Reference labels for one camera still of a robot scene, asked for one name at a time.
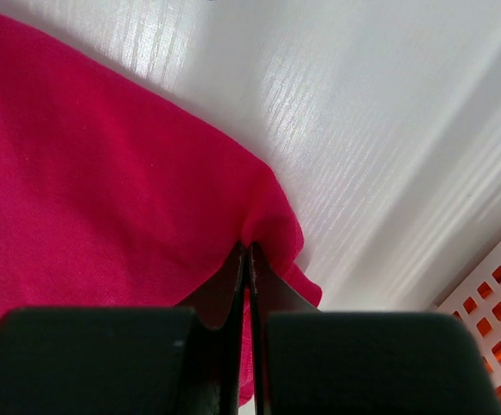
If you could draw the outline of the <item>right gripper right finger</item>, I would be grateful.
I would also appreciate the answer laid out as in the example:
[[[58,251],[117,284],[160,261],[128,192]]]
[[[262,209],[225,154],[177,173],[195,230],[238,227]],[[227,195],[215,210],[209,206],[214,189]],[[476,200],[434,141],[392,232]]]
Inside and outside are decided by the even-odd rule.
[[[479,350],[454,316],[322,312],[249,250],[259,414],[499,414]]]

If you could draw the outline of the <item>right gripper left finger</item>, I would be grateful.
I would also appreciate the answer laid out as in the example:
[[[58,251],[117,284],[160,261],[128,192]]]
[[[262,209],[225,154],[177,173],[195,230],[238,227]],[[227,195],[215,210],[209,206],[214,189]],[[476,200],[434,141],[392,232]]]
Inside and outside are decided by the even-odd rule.
[[[245,249],[160,307],[24,307],[0,319],[0,414],[234,414]]]

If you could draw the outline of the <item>magenta t shirt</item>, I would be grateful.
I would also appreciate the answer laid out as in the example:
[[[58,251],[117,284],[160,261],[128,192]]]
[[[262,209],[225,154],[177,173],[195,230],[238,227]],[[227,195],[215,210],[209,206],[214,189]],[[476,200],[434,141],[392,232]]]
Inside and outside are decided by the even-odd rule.
[[[245,249],[238,404],[255,398],[249,250],[314,307],[271,168],[206,122],[0,15],[0,319],[24,307],[160,307]]]

